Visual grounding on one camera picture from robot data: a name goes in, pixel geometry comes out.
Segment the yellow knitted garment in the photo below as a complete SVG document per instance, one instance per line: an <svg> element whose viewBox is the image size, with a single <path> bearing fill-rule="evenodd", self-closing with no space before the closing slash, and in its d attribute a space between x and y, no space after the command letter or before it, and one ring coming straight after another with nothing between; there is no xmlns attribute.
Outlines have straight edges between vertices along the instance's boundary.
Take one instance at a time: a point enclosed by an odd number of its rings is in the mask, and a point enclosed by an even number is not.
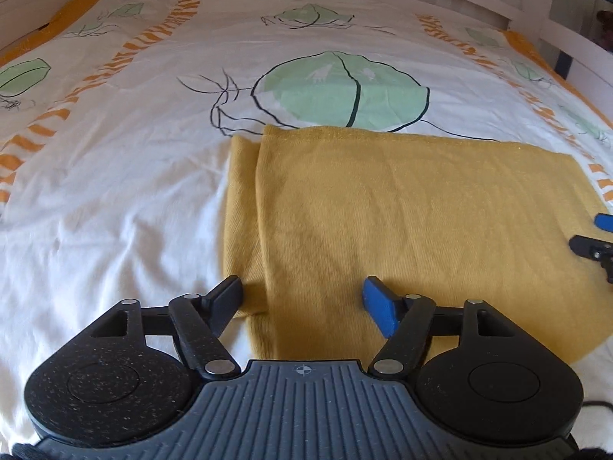
<svg viewBox="0 0 613 460"><path fill-rule="evenodd" d="M362 282L482 299L567 362L612 333L612 288L567 241L604 206L572 157L513 142L341 128L234 137L223 271L264 359L368 362Z"/></svg>

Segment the white leaf-print duvet cover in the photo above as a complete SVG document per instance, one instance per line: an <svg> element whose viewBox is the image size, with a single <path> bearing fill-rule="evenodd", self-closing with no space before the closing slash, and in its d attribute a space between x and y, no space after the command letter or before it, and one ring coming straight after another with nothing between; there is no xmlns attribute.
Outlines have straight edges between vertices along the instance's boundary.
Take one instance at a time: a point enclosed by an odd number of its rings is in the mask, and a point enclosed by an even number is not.
<svg viewBox="0 0 613 460"><path fill-rule="evenodd" d="M111 305L223 271L234 137L341 128L568 155L612 207L612 127L504 31L371 0L99 0L1 70L1 445L34 369ZM612 334L569 362L612 444Z"/></svg>

